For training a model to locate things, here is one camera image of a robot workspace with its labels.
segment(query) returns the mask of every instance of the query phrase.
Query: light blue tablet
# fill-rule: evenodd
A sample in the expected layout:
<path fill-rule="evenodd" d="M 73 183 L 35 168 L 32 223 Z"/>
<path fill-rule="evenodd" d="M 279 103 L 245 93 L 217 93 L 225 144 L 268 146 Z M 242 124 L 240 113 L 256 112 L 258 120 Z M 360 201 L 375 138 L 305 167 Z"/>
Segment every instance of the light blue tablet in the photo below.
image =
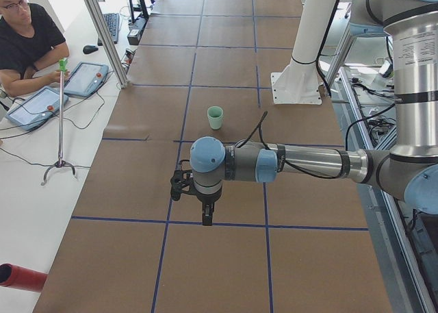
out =
<path fill-rule="evenodd" d="M 64 95 L 64 104 L 68 97 Z M 60 109 L 60 92 L 45 86 L 6 114 L 6 118 L 24 130 L 38 128 Z"/>
<path fill-rule="evenodd" d="M 86 99 L 96 92 L 108 74 L 108 65 L 79 63 L 65 83 L 64 94 Z"/>

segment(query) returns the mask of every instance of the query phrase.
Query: mint green cup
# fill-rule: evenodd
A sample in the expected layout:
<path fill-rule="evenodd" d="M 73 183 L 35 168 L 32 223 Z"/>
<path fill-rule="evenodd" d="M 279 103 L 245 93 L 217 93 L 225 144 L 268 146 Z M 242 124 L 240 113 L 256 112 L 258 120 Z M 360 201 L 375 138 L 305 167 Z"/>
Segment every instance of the mint green cup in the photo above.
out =
<path fill-rule="evenodd" d="M 222 127 L 224 119 L 224 110 L 220 106 L 210 106 L 207 110 L 208 123 L 213 130 Z"/>

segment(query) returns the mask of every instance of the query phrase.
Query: black mouse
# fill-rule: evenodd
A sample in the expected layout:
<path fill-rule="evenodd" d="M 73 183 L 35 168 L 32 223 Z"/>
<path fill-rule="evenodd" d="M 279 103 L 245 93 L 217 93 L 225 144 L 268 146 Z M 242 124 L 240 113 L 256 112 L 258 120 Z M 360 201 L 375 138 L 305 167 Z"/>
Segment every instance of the black mouse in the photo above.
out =
<path fill-rule="evenodd" d="M 96 50 L 98 50 L 99 48 L 96 46 L 96 45 L 85 45 L 84 47 L 83 47 L 83 49 L 82 49 L 82 52 L 84 53 L 84 54 L 90 54 L 90 53 L 92 53 L 93 51 L 96 51 Z"/>

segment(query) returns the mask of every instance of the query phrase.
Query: person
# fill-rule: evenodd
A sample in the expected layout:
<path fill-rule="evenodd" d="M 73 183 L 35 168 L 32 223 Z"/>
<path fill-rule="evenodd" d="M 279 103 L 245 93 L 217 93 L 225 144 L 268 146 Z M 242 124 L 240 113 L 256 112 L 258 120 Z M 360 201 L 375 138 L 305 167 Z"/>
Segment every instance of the person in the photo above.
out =
<path fill-rule="evenodd" d="M 17 97 L 60 82 L 60 71 L 34 74 L 69 56 L 66 39 L 46 10 L 29 0 L 0 0 L 0 83 Z"/>

